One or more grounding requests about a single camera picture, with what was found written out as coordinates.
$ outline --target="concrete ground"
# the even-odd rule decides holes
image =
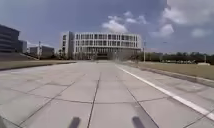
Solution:
[[[0,72],[0,116],[7,128],[214,128],[210,114],[214,88],[111,62]]]

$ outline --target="dark object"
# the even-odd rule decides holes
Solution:
[[[135,128],[145,128],[139,117],[133,117],[133,125]]]
[[[71,121],[69,128],[78,128],[80,122],[81,120],[79,117],[74,117],[73,120]]]

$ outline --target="distant building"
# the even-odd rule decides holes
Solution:
[[[54,48],[41,46],[41,47],[30,47],[28,49],[29,54],[36,57],[48,58],[54,55]]]
[[[17,48],[18,52],[26,53],[27,52],[27,41],[19,40],[19,45]]]
[[[142,48],[142,38],[136,34],[65,32],[60,41],[62,54],[75,59],[128,58]]]
[[[0,52],[18,52],[20,32],[0,25]]]

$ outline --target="road marking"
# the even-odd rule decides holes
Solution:
[[[209,119],[214,121],[214,113],[211,113],[210,111],[208,111],[208,110],[206,110],[206,109],[204,109],[204,108],[202,108],[202,107],[200,107],[200,106],[198,106],[198,105],[196,105],[196,104],[194,104],[194,103],[192,103],[192,102],[190,102],[190,101],[188,101],[186,99],[183,99],[182,97],[179,97],[178,95],[176,95],[176,94],[174,94],[172,92],[169,92],[168,90],[165,90],[165,89],[163,89],[161,87],[158,87],[155,84],[153,84],[153,83],[151,83],[151,82],[149,82],[149,81],[147,81],[147,80],[145,80],[145,79],[143,79],[143,78],[141,78],[141,77],[139,77],[139,76],[137,76],[137,75],[135,75],[133,73],[130,73],[129,71],[127,71],[127,70],[125,70],[125,69],[123,69],[121,67],[118,67],[118,68],[120,70],[126,72],[127,74],[130,74],[131,76],[139,79],[140,81],[142,81],[142,82],[144,82],[144,83],[156,88],[157,90],[165,93],[166,95],[171,96],[173,99],[181,102],[182,104],[192,108],[193,110],[205,115],[207,118],[209,118]]]

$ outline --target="blue sky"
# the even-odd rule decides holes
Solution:
[[[214,53],[214,0],[0,0],[0,24],[55,48],[63,31],[110,31],[140,34],[148,51]]]

